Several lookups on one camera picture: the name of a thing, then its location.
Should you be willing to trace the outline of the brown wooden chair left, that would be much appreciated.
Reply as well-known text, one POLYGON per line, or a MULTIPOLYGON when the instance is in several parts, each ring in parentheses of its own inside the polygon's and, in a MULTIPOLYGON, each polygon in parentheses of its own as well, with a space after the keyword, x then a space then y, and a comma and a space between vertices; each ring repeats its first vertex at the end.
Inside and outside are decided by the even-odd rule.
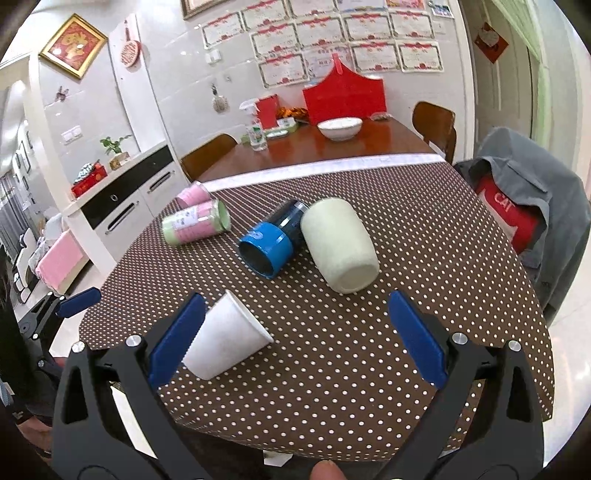
POLYGON ((217 135, 181 159, 181 167, 190 182, 196 181, 206 170, 238 145, 228 134, 217 135))

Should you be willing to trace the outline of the white paper cup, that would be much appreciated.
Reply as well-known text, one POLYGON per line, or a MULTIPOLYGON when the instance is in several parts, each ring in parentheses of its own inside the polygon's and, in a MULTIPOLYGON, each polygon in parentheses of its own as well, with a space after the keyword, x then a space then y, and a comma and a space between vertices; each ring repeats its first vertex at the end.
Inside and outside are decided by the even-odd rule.
POLYGON ((238 297, 226 290, 204 318, 182 364, 211 380, 273 343, 273 336, 238 297))

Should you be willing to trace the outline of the brown wooden chair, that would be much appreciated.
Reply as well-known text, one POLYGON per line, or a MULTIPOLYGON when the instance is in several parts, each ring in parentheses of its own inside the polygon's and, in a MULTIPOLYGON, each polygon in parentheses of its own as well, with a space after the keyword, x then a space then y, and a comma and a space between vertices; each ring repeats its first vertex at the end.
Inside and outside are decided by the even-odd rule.
POLYGON ((427 144, 435 145, 452 164, 457 145, 456 114, 442 106, 418 102, 413 110, 412 123, 427 144))
POLYGON ((206 170, 238 145, 228 134, 217 135, 181 159, 181 167, 190 182, 196 181, 206 170))

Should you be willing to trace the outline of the small pink cup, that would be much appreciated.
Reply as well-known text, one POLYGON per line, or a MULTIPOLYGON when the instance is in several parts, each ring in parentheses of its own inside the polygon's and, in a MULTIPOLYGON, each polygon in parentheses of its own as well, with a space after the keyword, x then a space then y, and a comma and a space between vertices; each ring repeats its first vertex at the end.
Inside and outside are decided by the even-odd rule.
POLYGON ((211 193, 204 184, 194 181, 176 195, 176 201, 182 209, 211 201, 211 193))

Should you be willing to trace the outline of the gold framed red picture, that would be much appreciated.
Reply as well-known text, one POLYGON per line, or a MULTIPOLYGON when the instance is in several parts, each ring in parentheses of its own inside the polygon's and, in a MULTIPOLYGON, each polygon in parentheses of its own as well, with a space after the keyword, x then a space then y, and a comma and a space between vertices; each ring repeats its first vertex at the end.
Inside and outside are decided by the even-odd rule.
POLYGON ((76 13, 56 31, 39 56, 81 80, 106 44, 107 37, 76 13))

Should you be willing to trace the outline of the pale green fuzzy cup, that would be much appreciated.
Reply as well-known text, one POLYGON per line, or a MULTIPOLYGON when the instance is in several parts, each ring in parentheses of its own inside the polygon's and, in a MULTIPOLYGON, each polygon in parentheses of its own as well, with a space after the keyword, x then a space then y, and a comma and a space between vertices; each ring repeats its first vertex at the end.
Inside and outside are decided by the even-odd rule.
POLYGON ((301 232, 318 271, 335 292, 356 293, 377 279, 380 264, 372 238, 348 201, 315 202, 301 218, 301 232))

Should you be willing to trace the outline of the round red wall ornament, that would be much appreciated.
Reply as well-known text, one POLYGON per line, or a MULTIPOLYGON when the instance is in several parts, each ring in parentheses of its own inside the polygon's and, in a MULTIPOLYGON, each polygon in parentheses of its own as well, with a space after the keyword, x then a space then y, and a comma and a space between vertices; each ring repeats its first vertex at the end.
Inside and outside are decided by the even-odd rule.
POLYGON ((125 68, 131 68, 139 59, 141 43, 131 38, 127 21, 124 21, 124 34, 125 41, 121 48, 120 61, 125 68))

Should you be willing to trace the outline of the potted green plant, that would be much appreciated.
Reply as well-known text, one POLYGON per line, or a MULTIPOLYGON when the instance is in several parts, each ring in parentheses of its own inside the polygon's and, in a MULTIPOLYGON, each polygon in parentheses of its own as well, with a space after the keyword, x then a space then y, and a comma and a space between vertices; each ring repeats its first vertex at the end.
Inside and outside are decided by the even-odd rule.
POLYGON ((112 171, 119 169, 122 163, 129 159, 129 153, 122 149, 121 144, 131 137, 132 135, 128 134, 118 138, 107 136, 99 140, 99 143, 105 149, 105 154, 110 158, 109 166, 112 171))

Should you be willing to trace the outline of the brown polka dot tablecloth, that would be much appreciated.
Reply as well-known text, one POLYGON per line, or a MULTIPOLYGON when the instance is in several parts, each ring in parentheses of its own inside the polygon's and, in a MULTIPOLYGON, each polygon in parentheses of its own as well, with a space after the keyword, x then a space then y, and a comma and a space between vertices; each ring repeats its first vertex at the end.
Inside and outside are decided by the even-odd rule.
POLYGON ((102 286, 80 338, 108 348, 146 333, 192 292, 214 304, 231 292, 273 344, 212 380, 180 368, 160 391, 176 421, 252 447, 343 461, 391 457, 429 407, 425 382, 387 312, 404 291, 450 332, 527 355, 544 419, 554 369, 546 322, 510 241, 446 162, 342 171, 221 190, 232 228, 179 247, 151 223, 102 286), (273 279, 238 255, 238 240, 284 201, 342 198, 370 233, 377 280, 345 296, 329 288, 307 251, 273 279))

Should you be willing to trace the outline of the white black sideboard cabinet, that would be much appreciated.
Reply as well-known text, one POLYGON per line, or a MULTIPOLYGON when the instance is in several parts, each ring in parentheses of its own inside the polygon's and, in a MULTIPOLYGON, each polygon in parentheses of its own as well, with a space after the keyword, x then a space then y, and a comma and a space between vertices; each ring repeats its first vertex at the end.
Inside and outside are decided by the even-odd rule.
POLYGON ((92 264, 108 275, 145 228, 188 185, 166 142, 126 161, 63 211, 92 264))

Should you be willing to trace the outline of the blue black tin can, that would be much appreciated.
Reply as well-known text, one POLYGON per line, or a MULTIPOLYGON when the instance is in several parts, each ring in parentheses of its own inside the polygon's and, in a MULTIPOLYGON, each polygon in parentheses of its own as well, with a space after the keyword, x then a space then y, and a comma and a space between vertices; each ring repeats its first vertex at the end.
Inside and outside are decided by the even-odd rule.
POLYGON ((308 206, 291 199, 256 224, 238 242, 238 253, 249 268, 267 279, 280 270, 304 247, 301 219, 308 206))

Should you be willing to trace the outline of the red box on sideboard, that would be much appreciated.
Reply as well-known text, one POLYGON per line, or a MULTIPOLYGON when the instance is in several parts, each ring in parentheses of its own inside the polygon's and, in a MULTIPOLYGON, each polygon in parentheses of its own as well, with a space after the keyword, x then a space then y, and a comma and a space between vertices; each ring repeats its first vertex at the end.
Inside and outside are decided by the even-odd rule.
POLYGON ((85 164, 79 171, 74 183, 71 187, 71 192, 75 198, 79 198, 90 188, 98 182, 105 179, 107 172, 100 161, 85 164))

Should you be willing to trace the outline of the small red box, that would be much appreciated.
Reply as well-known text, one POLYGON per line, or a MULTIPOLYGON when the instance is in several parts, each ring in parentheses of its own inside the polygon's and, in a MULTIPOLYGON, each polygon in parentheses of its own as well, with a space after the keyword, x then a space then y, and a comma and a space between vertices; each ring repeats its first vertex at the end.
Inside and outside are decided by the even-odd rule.
POLYGON ((276 111, 280 108, 280 100, 276 94, 256 100, 257 117, 264 130, 277 126, 276 111))

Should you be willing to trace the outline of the brown wooden chair far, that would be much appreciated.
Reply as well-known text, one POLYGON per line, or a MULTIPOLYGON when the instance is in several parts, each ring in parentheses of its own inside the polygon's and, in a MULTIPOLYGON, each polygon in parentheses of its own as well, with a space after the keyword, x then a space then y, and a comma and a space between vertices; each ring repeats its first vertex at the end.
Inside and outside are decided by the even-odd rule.
POLYGON ((457 145, 456 114, 442 106, 418 102, 413 110, 412 123, 427 144, 435 145, 452 164, 457 145))

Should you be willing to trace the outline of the pink cloth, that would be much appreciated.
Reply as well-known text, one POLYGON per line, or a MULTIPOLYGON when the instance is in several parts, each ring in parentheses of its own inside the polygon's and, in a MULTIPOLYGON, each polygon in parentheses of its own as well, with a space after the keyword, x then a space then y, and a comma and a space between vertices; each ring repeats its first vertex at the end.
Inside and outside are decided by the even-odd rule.
POLYGON ((70 230, 64 231, 36 266, 37 277, 56 294, 65 294, 88 263, 70 230))

